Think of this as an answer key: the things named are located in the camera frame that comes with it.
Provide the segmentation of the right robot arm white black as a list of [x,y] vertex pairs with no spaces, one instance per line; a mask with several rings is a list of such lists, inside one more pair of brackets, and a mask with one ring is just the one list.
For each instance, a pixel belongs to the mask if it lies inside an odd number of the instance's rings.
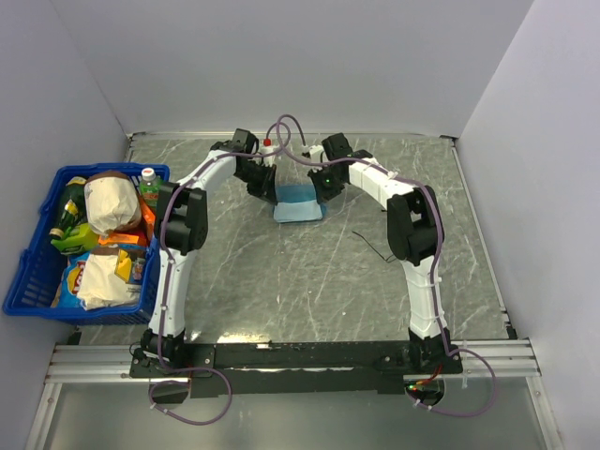
[[401,262],[408,287],[409,360],[420,373],[433,371],[449,351],[438,274],[444,231],[435,192],[385,169],[368,151],[354,151],[341,133],[305,146],[302,156],[309,161],[319,203],[353,186],[383,208],[388,246]]

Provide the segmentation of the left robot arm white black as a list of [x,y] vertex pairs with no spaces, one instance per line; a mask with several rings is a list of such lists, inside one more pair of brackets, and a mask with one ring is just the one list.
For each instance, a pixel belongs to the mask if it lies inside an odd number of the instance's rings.
[[279,153],[275,146],[239,128],[228,141],[212,145],[189,174],[159,189],[156,303],[141,346],[152,355],[152,366],[161,375],[175,376],[186,363],[185,303],[191,268],[208,234],[209,197],[235,176],[253,194],[276,203],[274,159]]

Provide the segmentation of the light blue cleaning cloth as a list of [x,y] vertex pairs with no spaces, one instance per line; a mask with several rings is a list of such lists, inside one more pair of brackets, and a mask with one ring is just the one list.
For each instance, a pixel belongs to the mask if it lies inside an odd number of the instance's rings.
[[273,210],[277,223],[299,223],[323,219],[323,210],[315,201],[279,202]]

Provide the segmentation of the blue translucent glasses case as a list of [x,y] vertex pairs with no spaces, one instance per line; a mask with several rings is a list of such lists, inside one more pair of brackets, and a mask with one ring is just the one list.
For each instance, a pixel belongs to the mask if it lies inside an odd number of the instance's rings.
[[276,187],[277,204],[315,203],[316,191],[312,185],[280,185]]

